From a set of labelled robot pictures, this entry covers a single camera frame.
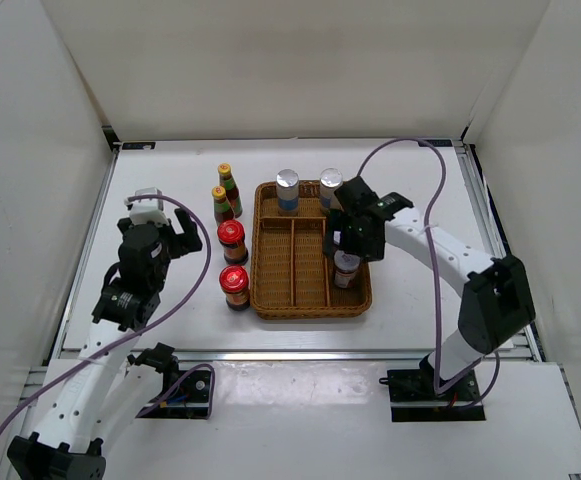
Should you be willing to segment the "blue-label pellet jar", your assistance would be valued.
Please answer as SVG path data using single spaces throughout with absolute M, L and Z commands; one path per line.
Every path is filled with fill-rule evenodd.
M 338 200 L 334 192 L 343 184 L 343 175 L 336 168 L 327 168 L 323 170 L 319 178 L 319 202 L 321 211 L 327 214 L 332 205 Z
M 296 216 L 299 210 L 299 176 L 283 169 L 276 176 L 277 204 L 281 215 Z

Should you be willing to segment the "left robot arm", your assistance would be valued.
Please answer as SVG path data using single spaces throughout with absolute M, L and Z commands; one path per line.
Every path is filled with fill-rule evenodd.
M 12 439 L 7 457 L 22 479 L 100 479 L 106 455 L 126 427 L 168 400 L 180 386 L 173 348 L 162 343 L 138 356 L 139 337 L 157 326 L 171 262 L 211 251 L 207 229 L 179 206 L 176 231 L 160 203 L 135 201 L 118 222 L 118 260 L 103 280 L 78 364 L 48 383 L 59 393 L 32 432 Z

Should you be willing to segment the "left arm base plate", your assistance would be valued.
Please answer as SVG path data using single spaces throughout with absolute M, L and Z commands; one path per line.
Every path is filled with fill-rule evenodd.
M 163 389 L 136 415 L 137 419 L 209 420 L 212 415 L 216 370 L 202 363 L 164 374 Z

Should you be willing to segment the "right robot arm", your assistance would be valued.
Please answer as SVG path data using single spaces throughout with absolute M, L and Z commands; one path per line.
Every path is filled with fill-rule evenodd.
M 340 187 L 324 245 L 364 263 L 398 248 L 433 274 L 435 347 L 420 363 L 419 387 L 430 399 L 447 396 L 484 357 L 536 318 L 527 272 L 512 254 L 495 257 L 433 226 L 413 202 L 391 192 Z

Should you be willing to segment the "red-lid chili jar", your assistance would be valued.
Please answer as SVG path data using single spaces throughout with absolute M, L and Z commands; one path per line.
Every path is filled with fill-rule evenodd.
M 219 275 L 219 284 L 230 309 L 242 311 L 249 308 L 249 277 L 244 267 L 230 265 L 224 268 Z
M 247 262 L 249 253 L 245 243 L 245 229 L 239 221 L 222 222 L 217 228 L 217 236 L 228 264 L 243 265 Z

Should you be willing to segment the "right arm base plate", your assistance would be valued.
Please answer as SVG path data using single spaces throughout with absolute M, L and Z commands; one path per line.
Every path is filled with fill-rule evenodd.
M 486 420 L 475 373 L 437 396 L 432 381 L 419 369 L 388 370 L 379 379 L 388 388 L 393 423 L 481 422 Z

